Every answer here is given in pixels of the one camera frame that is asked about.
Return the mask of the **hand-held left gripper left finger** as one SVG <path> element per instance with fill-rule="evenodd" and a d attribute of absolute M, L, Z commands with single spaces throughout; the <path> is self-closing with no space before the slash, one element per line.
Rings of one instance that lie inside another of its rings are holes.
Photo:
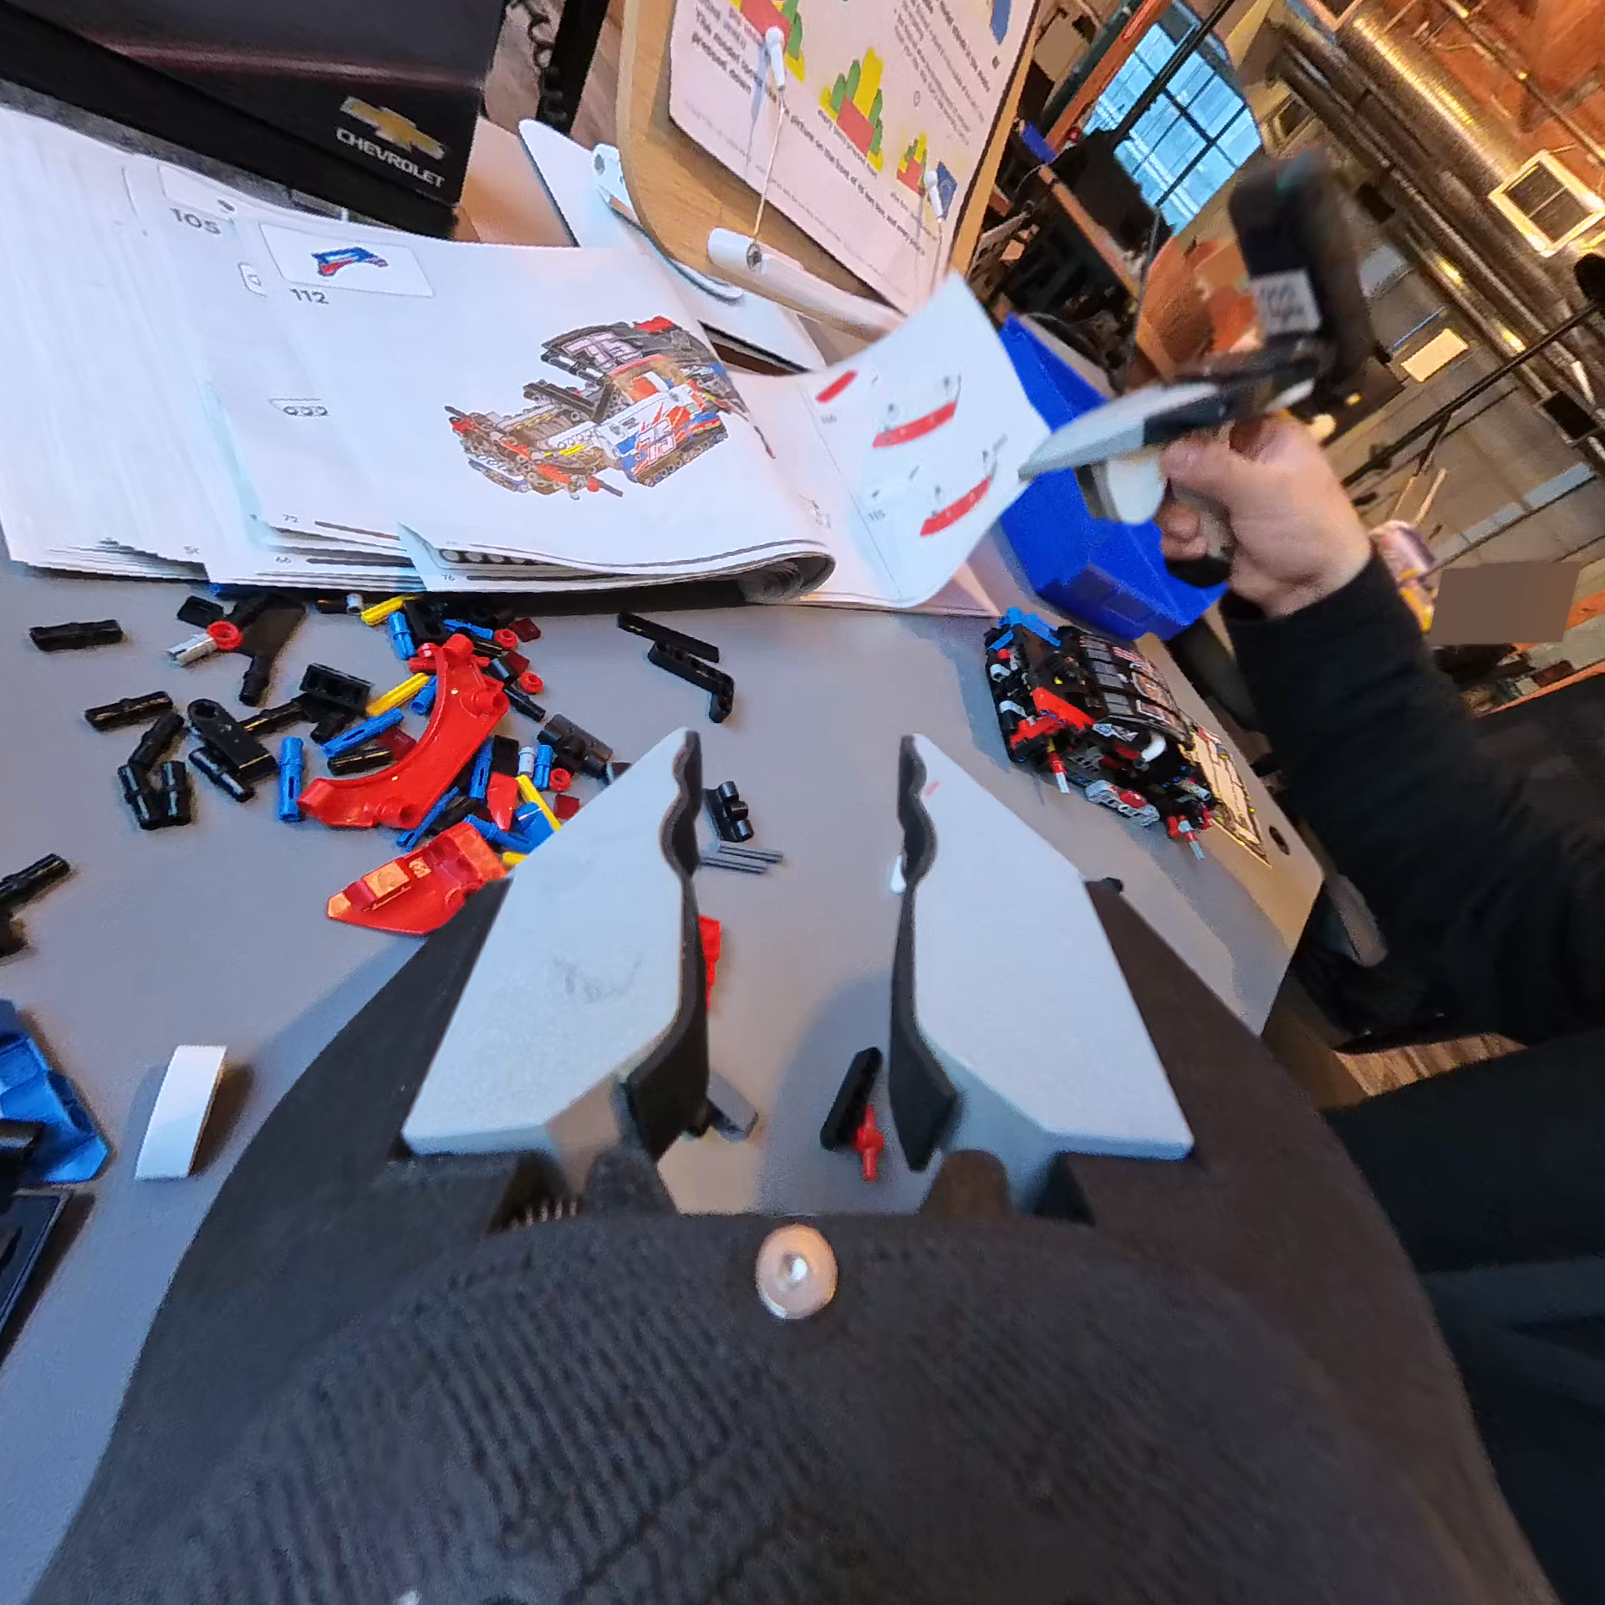
<path fill-rule="evenodd" d="M 701 739 L 677 729 L 505 879 L 400 1137 L 410 1154 L 652 1160 L 702 1120 Z"/>

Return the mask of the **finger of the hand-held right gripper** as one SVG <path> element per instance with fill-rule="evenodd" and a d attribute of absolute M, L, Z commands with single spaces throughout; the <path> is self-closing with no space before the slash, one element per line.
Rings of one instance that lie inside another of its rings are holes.
<path fill-rule="evenodd" d="M 1152 385 L 1108 400 L 1055 430 L 1017 470 L 1022 482 L 1055 471 L 1107 483 L 1165 482 L 1165 446 L 1224 425 L 1239 396 L 1214 380 Z"/>
<path fill-rule="evenodd" d="M 1093 520 L 1140 527 L 1155 520 L 1169 495 L 1164 445 L 1115 450 L 1097 443 L 1095 455 L 1078 465 L 1078 487 Z"/>

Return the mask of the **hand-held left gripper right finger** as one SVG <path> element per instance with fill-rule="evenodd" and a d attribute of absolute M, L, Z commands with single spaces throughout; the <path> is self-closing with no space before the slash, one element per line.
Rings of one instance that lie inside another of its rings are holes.
<path fill-rule="evenodd" d="M 1077 866 L 925 734 L 901 739 L 888 1097 L 908 1169 L 1184 1160 L 1194 1132 Z"/>

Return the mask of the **black five-hole beam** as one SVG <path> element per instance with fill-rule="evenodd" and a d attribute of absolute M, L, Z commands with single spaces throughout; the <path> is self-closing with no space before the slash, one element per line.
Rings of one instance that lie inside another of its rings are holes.
<path fill-rule="evenodd" d="M 819 1127 L 819 1145 L 828 1154 L 851 1149 L 864 1127 L 866 1110 L 873 1100 L 873 1087 L 884 1063 L 878 1047 L 859 1050 L 834 1093 L 831 1110 Z"/>

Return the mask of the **pile of small toy bricks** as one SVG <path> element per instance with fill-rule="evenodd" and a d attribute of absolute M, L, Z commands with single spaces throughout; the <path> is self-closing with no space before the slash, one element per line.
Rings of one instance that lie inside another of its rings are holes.
<path fill-rule="evenodd" d="M 50 846 L 77 844 L 77 803 L 114 804 L 139 838 L 186 831 L 216 796 L 289 833 L 373 833 L 391 843 L 386 864 L 476 821 L 512 871 L 630 769 L 558 702 L 578 677 L 550 675 L 555 625 L 532 595 L 147 594 L 161 615 L 3 632 L 3 848 L 42 828 Z M 436 694 L 421 650 L 455 632 L 508 696 L 492 736 L 410 831 L 308 818 L 316 779 L 369 776 L 411 751 Z"/>

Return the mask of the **instruction booklet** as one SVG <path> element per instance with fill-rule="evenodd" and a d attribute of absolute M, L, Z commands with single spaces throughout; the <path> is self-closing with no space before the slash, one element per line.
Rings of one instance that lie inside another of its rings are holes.
<path fill-rule="evenodd" d="M 1050 426 L 963 283 L 826 371 L 729 371 L 632 249 L 259 202 L 3 109 L 3 542 L 54 570 L 938 599 Z"/>

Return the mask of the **person's right forearm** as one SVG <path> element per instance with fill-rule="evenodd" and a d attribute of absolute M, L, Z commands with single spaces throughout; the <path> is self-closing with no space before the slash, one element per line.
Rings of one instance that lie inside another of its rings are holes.
<path fill-rule="evenodd" d="M 1600 1030 L 1602 828 L 1483 749 L 1383 562 L 1296 612 L 1219 610 L 1296 811 L 1431 1001 L 1528 1045 Z"/>

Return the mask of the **grey desk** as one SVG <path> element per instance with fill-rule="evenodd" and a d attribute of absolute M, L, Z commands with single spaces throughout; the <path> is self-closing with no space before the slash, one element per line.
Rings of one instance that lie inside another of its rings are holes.
<path fill-rule="evenodd" d="M 3 632 L 42 619 L 161 617 L 179 585 L 3 568 Z M 677 1205 L 714 1214 L 896 1210 L 913 1200 L 899 1155 L 878 1185 L 818 1147 L 829 1078 L 884 1043 L 898 901 L 889 889 L 901 737 L 923 734 L 1082 873 L 1127 901 L 1259 1032 L 1314 903 L 1297 841 L 1271 863 L 1212 838 L 1199 861 L 1160 833 L 1062 797 L 1001 752 L 981 685 L 981 619 L 823 607 L 675 612 L 627 600 L 719 645 L 736 682 L 714 726 L 692 687 L 647 664 L 615 604 L 542 610 L 555 627 L 558 704 L 627 761 L 677 727 L 701 736 L 707 784 L 736 781 L 757 841 L 784 853 L 761 876 L 696 874 L 724 928 L 709 1027 L 712 1070 L 761 1113 L 744 1140 L 682 1139 L 660 1164 Z M 3 1602 L 25 1602 L 104 1453 L 129 1376 L 191 1239 L 231 1169 L 334 1033 L 418 951 L 326 916 L 328 898 L 388 859 L 371 831 L 289 831 L 211 796 L 187 829 L 140 838 L 114 804 L 70 804 L 77 844 L 50 826 L 3 848 L 3 873 L 47 853 L 72 876 L 22 915 L 25 950 L 3 998 L 25 1013 L 114 1147 L 90 1207 L 3 1359 Z M 189 1177 L 135 1179 L 171 1055 L 222 1045 L 226 1068 Z"/>

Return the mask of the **person's right hand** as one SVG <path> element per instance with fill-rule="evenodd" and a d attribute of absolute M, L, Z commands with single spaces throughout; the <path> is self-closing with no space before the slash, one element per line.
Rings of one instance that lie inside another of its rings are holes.
<path fill-rule="evenodd" d="M 1155 522 L 1165 560 L 1207 557 L 1199 508 L 1214 505 L 1234 537 L 1229 587 L 1266 617 L 1314 607 L 1374 555 L 1322 448 L 1294 418 L 1242 418 L 1225 436 L 1175 440 L 1162 468 L 1170 492 Z"/>

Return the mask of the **blue object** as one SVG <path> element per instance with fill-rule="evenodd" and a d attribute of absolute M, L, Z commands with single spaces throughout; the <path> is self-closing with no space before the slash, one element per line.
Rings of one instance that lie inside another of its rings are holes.
<path fill-rule="evenodd" d="M 1050 430 L 1100 408 L 1107 393 L 1073 351 L 1060 354 L 1032 323 L 1010 316 L 1000 341 L 1032 406 Z M 1090 513 L 1072 471 L 1027 485 L 1001 527 L 1038 597 L 1112 634 L 1169 640 L 1190 629 L 1225 594 L 1177 578 L 1160 553 L 1154 523 L 1120 525 Z"/>

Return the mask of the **red angular panel piece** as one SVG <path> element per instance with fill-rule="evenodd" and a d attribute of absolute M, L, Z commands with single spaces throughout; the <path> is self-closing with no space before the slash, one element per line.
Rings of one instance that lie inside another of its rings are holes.
<path fill-rule="evenodd" d="M 502 851 L 476 824 L 476 819 L 461 821 L 349 883 L 329 896 L 328 916 L 401 936 L 438 931 L 473 894 L 510 873 Z"/>

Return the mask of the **large paned window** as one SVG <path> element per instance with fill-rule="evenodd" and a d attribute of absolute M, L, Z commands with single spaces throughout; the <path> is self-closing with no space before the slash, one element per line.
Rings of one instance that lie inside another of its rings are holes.
<path fill-rule="evenodd" d="M 1093 104 L 1085 134 L 1113 132 L 1170 65 L 1199 23 L 1172 3 L 1145 30 Z M 1264 150 L 1256 114 L 1219 40 L 1180 64 L 1115 149 L 1115 161 L 1170 231 L 1189 226 L 1239 171 Z"/>

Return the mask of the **partly built toy car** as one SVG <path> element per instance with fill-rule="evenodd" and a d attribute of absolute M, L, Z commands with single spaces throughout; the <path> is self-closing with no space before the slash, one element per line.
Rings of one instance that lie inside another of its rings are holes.
<path fill-rule="evenodd" d="M 1271 859 L 1232 752 L 1142 652 L 1010 609 L 983 637 L 983 667 L 1013 764 L 1197 858 L 1202 838 L 1220 833 Z"/>

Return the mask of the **ceiling air vent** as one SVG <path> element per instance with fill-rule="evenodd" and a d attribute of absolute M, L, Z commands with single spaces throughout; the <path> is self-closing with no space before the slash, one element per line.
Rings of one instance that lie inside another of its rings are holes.
<path fill-rule="evenodd" d="M 1602 196 L 1555 150 L 1536 150 L 1490 191 L 1488 201 L 1543 259 L 1588 249 L 1602 239 Z"/>

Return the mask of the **red curved arch piece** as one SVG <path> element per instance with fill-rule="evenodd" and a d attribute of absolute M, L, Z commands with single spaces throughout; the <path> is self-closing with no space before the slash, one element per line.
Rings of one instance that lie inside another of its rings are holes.
<path fill-rule="evenodd" d="M 436 687 L 423 734 L 383 771 L 316 777 L 301 792 L 301 813 L 333 829 L 415 829 L 512 709 L 478 647 L 470 635 L 453 632 L 421 649 Z"/>

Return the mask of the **black L-shaped beam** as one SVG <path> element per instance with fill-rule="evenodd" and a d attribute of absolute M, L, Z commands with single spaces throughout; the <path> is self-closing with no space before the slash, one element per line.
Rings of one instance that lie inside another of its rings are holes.
<path fill-rule="evenodd" d="M 650 665 L 707 694 L 711 722 L 722 724 L 729 719 L 736 704 L 736 682 L 721 665 L 721 652 L 716 645 L 637 612 L 619 612 L 615 625 L 650 644 Z"/>

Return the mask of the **white curved brick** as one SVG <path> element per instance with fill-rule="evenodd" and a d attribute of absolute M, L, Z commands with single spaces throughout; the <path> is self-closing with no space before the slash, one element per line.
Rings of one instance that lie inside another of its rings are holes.
<path fill-rule="evenodd" d="M 137 1180 L 182 1180 L 194 1172 L 227 1058 L 224 1045 L 179 1045 L 172 1050 L 134 1160 Z"/>

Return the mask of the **printed instruction sheet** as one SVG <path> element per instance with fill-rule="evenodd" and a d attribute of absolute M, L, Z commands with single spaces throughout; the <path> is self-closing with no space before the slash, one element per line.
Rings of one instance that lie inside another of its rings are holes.
<path fill-rule="evenodd" d="M 682 2 L 672 124 L 899 313 L 951 254 L 1027 2 Z"/>

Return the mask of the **wooden document stand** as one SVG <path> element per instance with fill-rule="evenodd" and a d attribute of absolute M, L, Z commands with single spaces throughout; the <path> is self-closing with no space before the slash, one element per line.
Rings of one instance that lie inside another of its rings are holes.
<path fill-rule="evenodd" d="M 955 246 L 936 262 L 933 289 L 908 313 L 893 308 L 787 217 L 762 211 L 757 192 L 672 124 L 675 5 L 625 3 L 615 99 L 624 186 L 640 226 L 662 251 L 690 269 L 731 281 L 792 311 L 871 336 L 888 333 L 896 316 L 916 311 L 950 273 L 968 269 L 1025 89 L 1038 3 L 1028 55 L 1015 70 L 1003 114 L 961 207 Z"/>

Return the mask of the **blue angled brick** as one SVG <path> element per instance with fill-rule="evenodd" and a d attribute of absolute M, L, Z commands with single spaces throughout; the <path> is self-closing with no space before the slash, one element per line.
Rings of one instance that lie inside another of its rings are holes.
<path fill-rule="evenodd" d="M 27 1185 L 84 1185 L 109 1162 L 110 1147 L 89 1107 L 8 1000 L 2 1001 L 2 1117 L 37 1127 L 18 1172 Z"/>

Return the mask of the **black double pin connector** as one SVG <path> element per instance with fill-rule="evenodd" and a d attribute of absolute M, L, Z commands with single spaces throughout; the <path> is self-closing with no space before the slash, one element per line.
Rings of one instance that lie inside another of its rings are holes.
<path fill-rule="evenodd" d="M 45 853 L 27 866 L 2 876 L 2 960 L 20 953 L 27 936 L 18 923 L 20 910 L 72 874 L 72 866 L 57 853 Z"/>

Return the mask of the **black printed panel piece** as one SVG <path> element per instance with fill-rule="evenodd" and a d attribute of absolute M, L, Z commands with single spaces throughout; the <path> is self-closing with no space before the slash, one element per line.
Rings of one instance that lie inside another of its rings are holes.
<path fill-rule="evenodd" d="M 22 1189 L 2 1209 L 2 1354 L 27 1317 L 33 1284 L 64 1219 L 74 1204 L 72 1189 Z"/>

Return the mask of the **silver stand base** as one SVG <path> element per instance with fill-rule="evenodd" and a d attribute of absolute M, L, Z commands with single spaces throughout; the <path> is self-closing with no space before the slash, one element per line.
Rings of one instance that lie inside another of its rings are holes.
<path fill-rule="evenodd" d="M 612 145 L 595 154 L 533 119 L 518 124 L 518 137 L 577 246 L 640 259 L 670 299 L 724 346 L 771 359 L 786 371 L 829 364 L 796 313 L 751 291 L 736 291 L 734 298 L 711 293 L 711 279 L 670 261 L 632 217 L 614 209 L 610 197 L 624 169 Z"/>

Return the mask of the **printed toy car box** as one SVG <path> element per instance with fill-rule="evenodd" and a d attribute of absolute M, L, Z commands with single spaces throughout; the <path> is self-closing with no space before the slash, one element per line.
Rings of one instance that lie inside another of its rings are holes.
<path fill-rule="evenodd" d="M 498 2 L 10 2 L 3 89 L 448 237 Z"/>

